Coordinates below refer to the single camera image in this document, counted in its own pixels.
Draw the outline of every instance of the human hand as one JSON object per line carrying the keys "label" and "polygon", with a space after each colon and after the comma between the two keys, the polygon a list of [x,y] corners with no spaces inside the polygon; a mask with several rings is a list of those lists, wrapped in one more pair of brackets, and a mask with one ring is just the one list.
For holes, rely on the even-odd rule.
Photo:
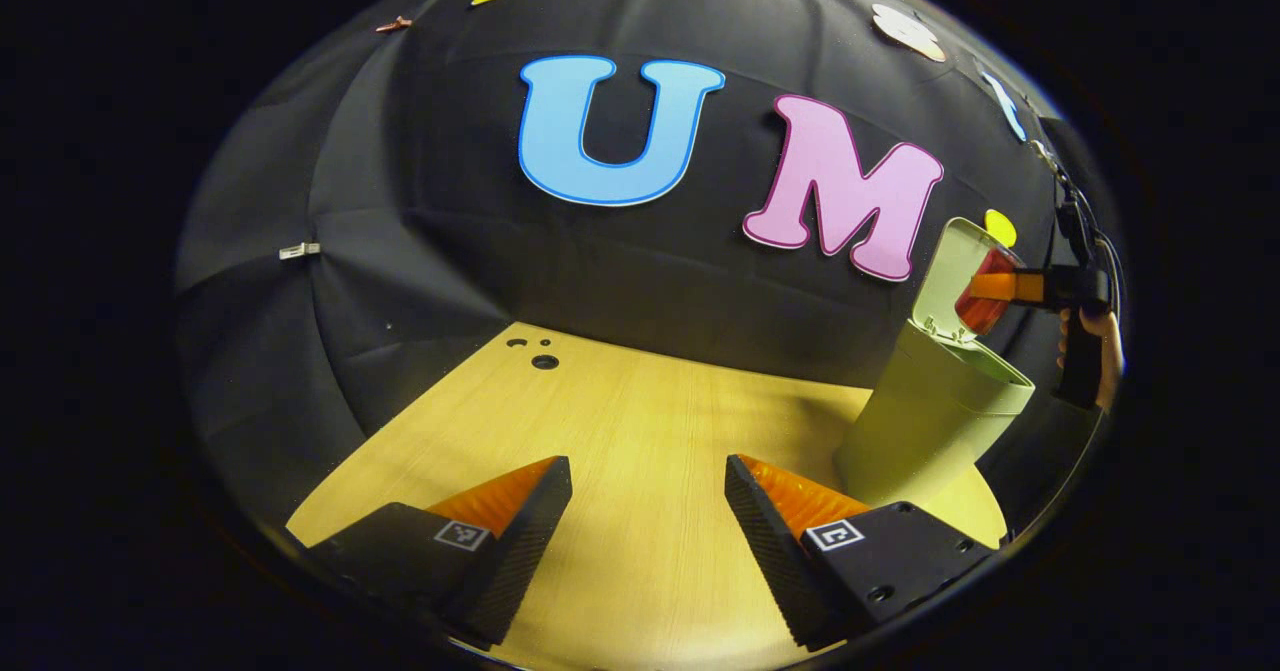
{"label": "human hand", "polygon": [[[1066,321],[1071,316],[1070,309],[1064,309],[1059,316],[1062,319],[1060,330],[1062,339],[1057,342],[1057,351],[1066,353]],[[1102,375],[1098,382],[1098,398],[1096,403],[1102,411],[1111,412],[1111,403],[1115,401],[1116,389],[1120,387],[1120,376],[1124,375],[1124,347],[1120,343],[1120,323],[1115,312],[1106,316],[1091,316],[1080,312],[1080,325],[1084,330],[1102,339]],[[1062,366],[1062,356],[1057,357],[1057,368]]]}

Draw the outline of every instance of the wooden table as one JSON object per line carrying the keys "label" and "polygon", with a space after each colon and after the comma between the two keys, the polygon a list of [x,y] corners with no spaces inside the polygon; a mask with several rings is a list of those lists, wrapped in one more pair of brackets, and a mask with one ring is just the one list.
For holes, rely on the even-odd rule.
{"label": "wooden table", "polygon": [[[539,355],[559,365],[538,369]],[[426,507],[568,456],[573,498],[490,653],[539,670],[776,668],[810,654],[724,501],[724,458],[838,489],[832,453],[869,396],[516,323],[352,453],[288,529],[314,546],[384,503]]]}

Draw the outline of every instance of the open lid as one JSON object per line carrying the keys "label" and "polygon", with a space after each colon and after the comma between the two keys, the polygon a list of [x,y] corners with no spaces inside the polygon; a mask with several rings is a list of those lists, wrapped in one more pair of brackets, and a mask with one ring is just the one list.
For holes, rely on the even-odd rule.
{"label": "open lid", "polygon": [[956,314],[956,301],[995,248],[1004,250],[996,237],[969,219],[951,219],[942,228],[929,270],[911,306],[911,321],[942,339],[969,343],[977,339]]}

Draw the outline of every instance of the pink letter m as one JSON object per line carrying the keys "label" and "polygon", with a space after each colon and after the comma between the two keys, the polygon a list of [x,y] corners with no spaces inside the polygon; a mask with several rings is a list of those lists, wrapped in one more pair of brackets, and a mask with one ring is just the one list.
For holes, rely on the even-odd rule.
{"label": "pink letter m", "polygon": [[818,205],[822,252],[835,256],[876,214],[867,239],[849,254],[854,266],[891,282],[911,275],[911,245],[942,164],[914,143],[897,143],[867,175],[845,115],[804,96],[780,96],[773,109],[787,120],[782,161],[764,209],[742,219],[755,241],[800,248],[809,229],[800,222],[809,188]]}

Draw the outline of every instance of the black handle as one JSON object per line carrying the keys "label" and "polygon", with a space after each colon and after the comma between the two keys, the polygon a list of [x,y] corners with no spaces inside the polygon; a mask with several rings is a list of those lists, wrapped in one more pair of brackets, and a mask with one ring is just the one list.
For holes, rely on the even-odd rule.
{"label": "black handle", "polygon": [[1080,310],[1071,309],[1071,316],[1066,321],[1062,380],[1053,396],[1088,411],[1097,405],[1101,383],[1102,339],[1084,330],[1080,324]]}

